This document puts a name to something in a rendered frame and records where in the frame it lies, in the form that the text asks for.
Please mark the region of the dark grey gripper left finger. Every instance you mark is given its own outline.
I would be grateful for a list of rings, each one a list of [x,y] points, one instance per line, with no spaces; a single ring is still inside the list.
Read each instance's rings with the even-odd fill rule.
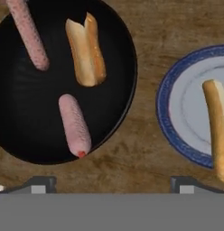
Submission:
[[[57,179],[54,176],[33,176],[21,186],[4,189],[6,194],[49,194],[56,193]]]

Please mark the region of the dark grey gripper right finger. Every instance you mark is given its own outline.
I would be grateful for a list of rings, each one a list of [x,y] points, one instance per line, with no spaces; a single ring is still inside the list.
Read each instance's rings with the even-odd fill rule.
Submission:
[[[177,194],[199,194],[199,193],[224,193],[224,190],[204,185],[193,177],[172,176],[171,193]]]

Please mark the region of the short pink sausage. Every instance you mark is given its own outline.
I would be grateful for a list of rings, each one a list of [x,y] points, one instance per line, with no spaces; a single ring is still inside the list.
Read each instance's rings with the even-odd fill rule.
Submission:
[[[70,152],[85,157],[91,149],[91,137],[78,101],[69,94],[59,98],[61,119]]]

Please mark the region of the black bowl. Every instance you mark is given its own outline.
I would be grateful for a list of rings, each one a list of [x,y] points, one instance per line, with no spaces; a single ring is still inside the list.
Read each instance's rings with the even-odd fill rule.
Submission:
[[[0,146],[36,164],[73,161],[66,143],[58,99],[73,95],[98,148],[120,126],[131,106],[137,80],[135,46],[125,23],[102,0],[29,0],[33,20],[50,60],[46,71],[31,62],[12,16],[0,23]],[[89,12],[98,22],[106,80],[93,88],[75,78],[65,33],[67,19]]]

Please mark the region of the white plate with blue rim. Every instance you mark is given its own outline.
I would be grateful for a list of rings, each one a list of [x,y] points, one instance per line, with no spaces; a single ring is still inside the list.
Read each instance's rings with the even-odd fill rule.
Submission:
[[[209,114],[202,83],[224,87],[224,44],[209,46],[178,60],[156,94],[156,116],[171,146],[190,161],[212,168]]]

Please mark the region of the split golden hot dog bun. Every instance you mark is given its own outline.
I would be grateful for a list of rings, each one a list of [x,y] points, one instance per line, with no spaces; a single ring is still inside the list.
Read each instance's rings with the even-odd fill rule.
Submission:
[[[84,24],[67,19],[65,30],[77,81],[84,87],[101,84],[106,79],[107,72],[99,46],[97,20],[90,13],[87,13]]]

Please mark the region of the long pink sausage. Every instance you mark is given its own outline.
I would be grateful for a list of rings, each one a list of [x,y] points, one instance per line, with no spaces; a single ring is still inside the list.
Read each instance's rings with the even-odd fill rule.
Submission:
[[[48,69],[50,62],[27,3],[24,0],[5,0],[5,2],[33,65],[39,70]]]

